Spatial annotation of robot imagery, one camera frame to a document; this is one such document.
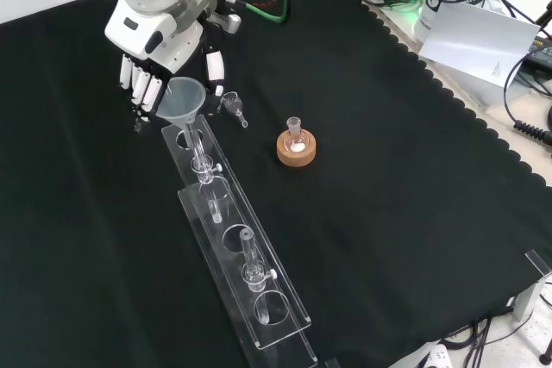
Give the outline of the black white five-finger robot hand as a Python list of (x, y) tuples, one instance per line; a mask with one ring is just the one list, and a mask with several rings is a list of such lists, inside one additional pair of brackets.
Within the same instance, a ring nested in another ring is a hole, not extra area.
[(148, 122), (163, 97), (168, 79), (193, 57), (207, 30), (235, 33), (236, 15), (223, 15), (219, 0), (182, 0), (168, 11), (144, 14), (118, 0), (105, 28), (106, 37), (122, 50), (119, 86), (131, 92), (136, 127)]

